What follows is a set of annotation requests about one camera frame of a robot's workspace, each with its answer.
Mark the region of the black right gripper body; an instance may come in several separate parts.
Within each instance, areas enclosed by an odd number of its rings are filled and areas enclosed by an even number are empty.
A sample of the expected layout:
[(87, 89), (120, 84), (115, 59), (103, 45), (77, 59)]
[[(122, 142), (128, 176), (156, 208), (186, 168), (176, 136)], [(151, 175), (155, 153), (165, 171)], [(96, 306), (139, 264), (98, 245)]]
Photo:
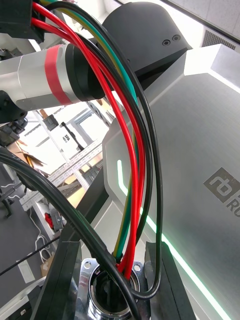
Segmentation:
[(33, 8), (39, 0), (0, 0), (0, 32), (16, 39), (30, 39), (38, 43), (45, 40), (43, 29), (32, 25), (32, 18), (46, 21), (46, 18)]

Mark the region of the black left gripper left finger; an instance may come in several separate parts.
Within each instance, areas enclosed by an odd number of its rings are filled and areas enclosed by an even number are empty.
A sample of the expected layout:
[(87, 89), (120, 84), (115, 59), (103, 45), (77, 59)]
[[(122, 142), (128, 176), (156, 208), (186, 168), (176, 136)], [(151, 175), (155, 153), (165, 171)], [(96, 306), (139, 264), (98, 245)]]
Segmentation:
[(32, 320), (73, 320), (75, 318), (80, 268), (79, 241), (60, 242), (33, 309)]

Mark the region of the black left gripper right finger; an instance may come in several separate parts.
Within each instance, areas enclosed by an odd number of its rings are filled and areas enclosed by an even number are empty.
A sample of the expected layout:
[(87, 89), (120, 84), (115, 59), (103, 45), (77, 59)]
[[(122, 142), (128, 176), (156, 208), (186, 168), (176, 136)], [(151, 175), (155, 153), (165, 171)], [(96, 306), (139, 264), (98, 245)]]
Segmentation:
[(161, 279), (147, 303), (147, 320), (195, 320), (193, 308), (167, 244), (162, 243)]

